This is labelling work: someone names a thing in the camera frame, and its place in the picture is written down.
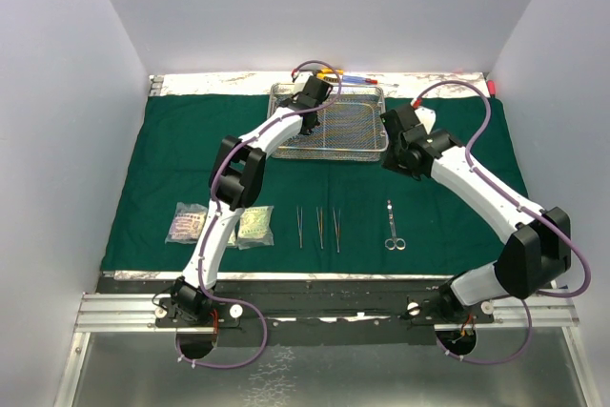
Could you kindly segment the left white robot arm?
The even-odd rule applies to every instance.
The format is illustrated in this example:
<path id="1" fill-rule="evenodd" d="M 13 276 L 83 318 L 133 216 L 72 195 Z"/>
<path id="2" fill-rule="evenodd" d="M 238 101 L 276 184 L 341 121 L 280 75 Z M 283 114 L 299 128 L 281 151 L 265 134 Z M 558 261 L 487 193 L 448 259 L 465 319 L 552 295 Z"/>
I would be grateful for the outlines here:
<path id="1" fill-rule="evenodd" d="M 245 210 L 255 203 L 267 158 L 285 141 L 310 134 L 319 125 L 317 112 L 333 86 L 315 76 L 295 85 L 260 126 L 220 144 L 210 178 L 209 210 L 193 255 L 170 289 L 172 305 L 186 323 L 204 323 L 211 312 L 211 289 L 231 234 Z"/>

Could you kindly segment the steel surgical scissors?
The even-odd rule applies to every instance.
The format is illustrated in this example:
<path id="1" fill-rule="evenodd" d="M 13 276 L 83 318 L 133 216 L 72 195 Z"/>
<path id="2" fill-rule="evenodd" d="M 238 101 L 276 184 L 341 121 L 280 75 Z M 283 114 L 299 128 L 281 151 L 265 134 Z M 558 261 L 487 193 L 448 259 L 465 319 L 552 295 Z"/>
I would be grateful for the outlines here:
<path id="1" fill-rule="evenodd" d="M 387 200 L 387 212 L 390 236 L 385 240 L 384 246 L 389 251 L 403 251 L 406 248 L 406 242 L 403 238 L 397 236 L 394 207 L 390 199 Z"/>

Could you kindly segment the steel tweezers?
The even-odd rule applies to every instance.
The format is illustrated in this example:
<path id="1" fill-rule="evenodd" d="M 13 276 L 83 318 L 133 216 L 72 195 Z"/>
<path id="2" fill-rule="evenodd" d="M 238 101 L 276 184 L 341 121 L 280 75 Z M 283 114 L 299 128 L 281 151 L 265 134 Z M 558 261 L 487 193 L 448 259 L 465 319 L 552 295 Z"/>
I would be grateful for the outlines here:
<path id="1" fill-rule="evenodd" d="M 315 214 L 316 214 L 317 230 L 318 230 L 318 237 L 319 237 L 319 246 L 320 246 L 320 249 L 323 250 L 324 249 L 324 238 L 325 238 L 323 209 L 321 207 L 316 207 Z"/>
<path id="2" fill-rule="evenodd" d="M 341 210 L 333 208 L 333 222 L 335 232 L 335 249 L 340 253 L 340 238 L 341 238 Z"/>
<path id="3" fill-rule="evenodd" d="M 303 249 L 303 246 L 304 246 L 304 219 L 303 219 L 303 208 L 301 206 L 296 206 L 296 222 L 297 222 L 299 249 Z"/>

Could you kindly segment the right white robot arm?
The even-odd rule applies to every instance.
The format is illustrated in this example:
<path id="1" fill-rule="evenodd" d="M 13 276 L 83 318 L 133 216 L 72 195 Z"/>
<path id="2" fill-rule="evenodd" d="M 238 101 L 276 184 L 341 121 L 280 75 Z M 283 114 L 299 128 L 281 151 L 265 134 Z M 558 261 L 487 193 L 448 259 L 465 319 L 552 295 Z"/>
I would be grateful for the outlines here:
<path id="1" fill-rule="evenodd" d="M 569 216 L 544 210 L 510 188 L 466 152 L 444 129 L 432 130 L 418 110 L 405 104 L 380 116 L 388 138 L 383 168 L 412 178 L 429 178 L 452 192 L 496 235 L 498 257 L 454 276 L 437 300 L 439 314 L 459 322 L 473 305 L 499 296 L 525 299 L 564 274 L 572 256 L 566 240 Z"/>

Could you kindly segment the dark green surgical cloth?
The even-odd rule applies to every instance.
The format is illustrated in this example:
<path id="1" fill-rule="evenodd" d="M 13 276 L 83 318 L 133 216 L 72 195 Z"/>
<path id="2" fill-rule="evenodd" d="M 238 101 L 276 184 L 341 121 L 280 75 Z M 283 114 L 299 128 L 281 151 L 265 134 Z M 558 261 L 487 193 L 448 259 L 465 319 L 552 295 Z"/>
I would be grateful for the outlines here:
<path id="1" fill-rule="evenodd" d="M 166 243 L 176 204 L 206 205 L 221 140 L 249 132 L 266 117 L 264 96 L 153 97 L 146 106 L 101 267 L 105 271 L 182 270 L 190 244 Z M 403 251 L 389 251 L 387 200 Z M 453 193 L 430 179 L 414 180 L 371 162 L 274 158 L 258 198 L 274 206 L 274 245 L 230 248 L 225 272 L 455 275 L 498 257 L 501 243 Z M 303 208 L 299 249 L 296 206 Z M 324 213 L 324 249 L 315 208 Z M 336 252 L 333 208 L 341 210 Z"/>

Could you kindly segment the pink instrument packet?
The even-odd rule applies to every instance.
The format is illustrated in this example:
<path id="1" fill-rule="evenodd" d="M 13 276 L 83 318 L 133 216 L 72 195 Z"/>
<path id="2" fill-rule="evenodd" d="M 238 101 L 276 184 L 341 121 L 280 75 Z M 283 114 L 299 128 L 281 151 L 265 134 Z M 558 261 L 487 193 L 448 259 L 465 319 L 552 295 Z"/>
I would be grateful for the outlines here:
<path id="1" fill-rule="evenodd" d="M 200 204 L 178 202 L 165 242 L 196 243 L 204 228 L 207 213 L 208 208 Z"/>

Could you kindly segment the green packet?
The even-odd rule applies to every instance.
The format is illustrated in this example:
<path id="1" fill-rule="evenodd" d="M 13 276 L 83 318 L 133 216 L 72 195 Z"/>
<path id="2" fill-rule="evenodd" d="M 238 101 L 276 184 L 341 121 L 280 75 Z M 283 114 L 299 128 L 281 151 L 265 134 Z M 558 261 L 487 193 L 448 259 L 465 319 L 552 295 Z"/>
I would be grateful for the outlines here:
<path id="1" fill-rule="evenodd" d="M 240 216 L 237 231 L 237 248 L 248 250 L 274 245 L 271 219 L 274 206 L 251 207 Z"/>

